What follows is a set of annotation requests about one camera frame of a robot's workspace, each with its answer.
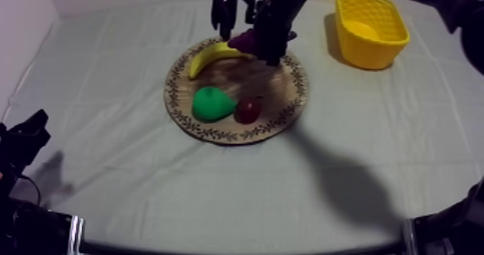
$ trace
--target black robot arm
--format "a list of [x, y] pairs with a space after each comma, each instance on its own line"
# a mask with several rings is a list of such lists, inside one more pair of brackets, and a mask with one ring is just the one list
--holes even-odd
[[[254, 21], [255, 51], [258, 59], [276, 66], [285, 55], [287, 40], [292, 22], [306, 0], [261, 0], [250, 2], [246, 12], [246, 21]], [[483, 0], [414, 0], [436, 8], [444, 20], [447, 29], [454, 32], [462, 28], [462, 47], [469, 61], [481, 73], [484, 73], [484, 61], [480, 58], [480, 49], [484, 45], [484, 3]], [[212, 5], [212, 24], [220, 27], [220, 36], [230, 38], [230, 31], [236, 20], [237, 0], [214, 0]]]

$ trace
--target yellow banana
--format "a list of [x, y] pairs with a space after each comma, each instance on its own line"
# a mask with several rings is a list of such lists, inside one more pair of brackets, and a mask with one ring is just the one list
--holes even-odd
[[241, 57], [250, 58], [251, 55], [244, 54], [237, 49], [229, 48], [226, 42], [215, 43], [202, 50], [193, 58], [192, 64], [190, 65], [189, 77], [190, 79], [194, 79], [205, 66], [213, 61], [218, 61], [222, 58]]

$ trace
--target yellow plastic basket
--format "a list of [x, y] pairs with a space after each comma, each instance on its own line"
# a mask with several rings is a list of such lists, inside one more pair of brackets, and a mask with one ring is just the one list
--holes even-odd
[[410, 41], [388, 0], [336, 0], [336, 28], [343, 58], [360, 68], [389, 66]]

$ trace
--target white tablecloth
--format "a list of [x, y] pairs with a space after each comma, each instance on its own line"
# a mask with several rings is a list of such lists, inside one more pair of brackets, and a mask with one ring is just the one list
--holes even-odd
[[[217, 254], [388, 243], [401, 219], [461, 200], [484, 169], [484, 77], [435, 11], [401, 2], [412, 40], [374, 72], [341, 62], [333, 4], [309, 1], [290, 44], [308, 105], [294, 132], [257, 145], [194, 140], [163, 104], [171, 64], [218, 34], [210, 0], [63, 19], [4, 122], [47, 111], [53, 137], [27, 174], [48, 207], [86, 218], [87, 240]], [[239, 10], [234, 32], [248, 28]]]

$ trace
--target round wooden tray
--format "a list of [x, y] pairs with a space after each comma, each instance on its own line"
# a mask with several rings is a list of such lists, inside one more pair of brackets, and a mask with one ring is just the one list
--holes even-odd
[[[302, 112], [308, 100], [308, 78], [296, 57], [288, 53], [278, 67], [247, 58], [227, 58], [205, 67], [195, 80], [188, 77], [193, 57], [206, 47], [222, 42], [213, 37], [183, 53], [166, 77], [166, 109], [177, 125], [189, 135], [216, 144], [243, 145], [266, 140], [287, 128]], [[192, 115], [195, 92], [204, 86], [222, 89], [234, 101], [261, 97], [262, 113], [250, 125], [242, 125], [229, 115], [221, 121], [205, 123]]]

